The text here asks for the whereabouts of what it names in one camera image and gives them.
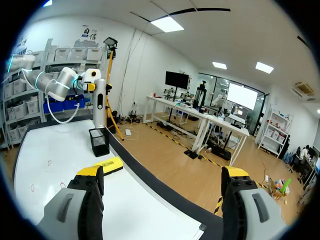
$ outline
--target floor tape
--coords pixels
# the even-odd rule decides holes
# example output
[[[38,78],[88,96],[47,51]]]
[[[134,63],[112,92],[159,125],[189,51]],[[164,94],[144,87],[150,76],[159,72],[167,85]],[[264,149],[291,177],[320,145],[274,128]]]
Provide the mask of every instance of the floor tape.
[[[219,208],[220,208],[220,206],[221,206],[221,204],[222,204],[222,196],[220,196],[219,197],[219,200],[218,200],[218,203],[216,204],[216,207],[215,207],[215,210],[214,210],[214,215],[217,215],[218,214],[218,210],[219,210]]]
[[[175,140],[174,138],[172,138],[172,137],[164,134],[164,133],[163,133],[162,131],[160,131],[159,129],[156,129],[155,127],[151,126],[150,124],[147,124],[147,123],[145,123],[145,124],[146,124],[148,127],[150,127],[151,129],[156,130],[158,133],[160,133],[160,134],[162,134],[163,136],[167,137],[168,139],[172,140],[172,141],[175,142],[176,144],[179,144],[181,147],[184,147],[184,148],[186,148],[186,149],[188,149],[188,150],[191,151],[190,148],[188,148],[188,147],[185,146],[184,144],[178,142],[178,141]],[[210,163],[212,163],[212,164],[214,164],[214,165],[217,165],[217,166],[220,167],[220,168],[223,167],[223,166],[220,165],[219,163],[216,163],[216,162],[210,160],[210,159],[207,158],[206,156],[202,156],[202,155],[200,155],[200,154],[199,154],[199,156],[201,156],[201,157],[204,158],[205,160],[209,161]],[[263,188],[266,188],[266,189],[268,188],[266,185],[263,185],[263,184],[261,184],[261,183],[259,183],[259,182],[256,182],[256,181],[254,181],[254,182],[255,182],[257,185],[259,185],[260,187],[263,187]]]

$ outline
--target power strip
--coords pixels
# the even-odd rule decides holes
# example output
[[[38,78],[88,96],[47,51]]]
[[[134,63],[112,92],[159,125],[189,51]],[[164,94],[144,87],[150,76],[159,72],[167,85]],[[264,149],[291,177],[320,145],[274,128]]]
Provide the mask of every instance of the power strip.
[[[125,135],[127,135],[127,136],[131,136],[132,135],[130,129],[126,129],[125,130]]]

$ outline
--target yellow tripod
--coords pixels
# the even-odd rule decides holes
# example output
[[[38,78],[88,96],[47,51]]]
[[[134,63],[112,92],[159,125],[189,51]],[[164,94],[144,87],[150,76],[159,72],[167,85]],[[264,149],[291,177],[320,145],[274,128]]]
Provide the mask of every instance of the yellow tripod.
[[[108,72],[107,72],[107,75],[106,75],[106,84],[107,86],[109,85],[109,82],[110,82],[110,72],[111,72],[111,68],[112,68],[112,63],[113,63],[113,57],[114,57],[114,50],[111,51],[110,53],[110,58],[109,58],[109,65],[108,65]],[[113,125],[107,127],[108,129],[111,128],[111,127],[115,127],[117,133],[119,134],[121,140],[125,140],[124,136],[122,135],[121,131],[119,130],[115,120],[114,120],[114,117],[112,116],[112,110],[111,110],[111,107],[109,105],[109,101],[108,101],[108,91],[109,89],[106,90],[106,96],[105,96],[105,106],[106,106],[106,109],[105,109],[105,115],[106,115],[106,119],[105,119],[105,126],[107,126],[107,119],[108,117],[110,116],[111,120],[112,120],[112,123]]]

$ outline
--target ceiling light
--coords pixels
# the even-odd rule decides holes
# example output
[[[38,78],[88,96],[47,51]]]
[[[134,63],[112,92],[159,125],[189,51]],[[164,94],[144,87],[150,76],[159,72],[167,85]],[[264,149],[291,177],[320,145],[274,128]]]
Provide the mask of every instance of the ceiling light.
[[[219,62],[212,62],[213,66],[215,68],[218,68],[218,69],[227,69],[227,65],[225,65],[224,63],[219,63]]]
[[[52,0],[47,1],[45,4],[42,5],[42,7],[44,8],[44,7],[48,7],[50,5],[52,5]]]
[[[258,69],[258,70],[260,70],[262,72],[270,74],[273,71],[274,68],[272,66],[268,66],[268,65],[258,61],[256,63],[255,69]]]
[[[151,22],[165,33],[184,30],[172,17],[167,16]]]

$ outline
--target black mesh pencil holder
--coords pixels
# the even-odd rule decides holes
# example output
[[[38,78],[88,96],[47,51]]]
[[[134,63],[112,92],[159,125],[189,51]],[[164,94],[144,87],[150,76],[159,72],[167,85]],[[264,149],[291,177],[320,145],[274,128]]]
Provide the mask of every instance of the black mesh pencil holder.
[[[107,129],[103,128],[93,128],[89,129],[91,147],[94,155],[100,157],[110,153],[109,147],[109,136]]]

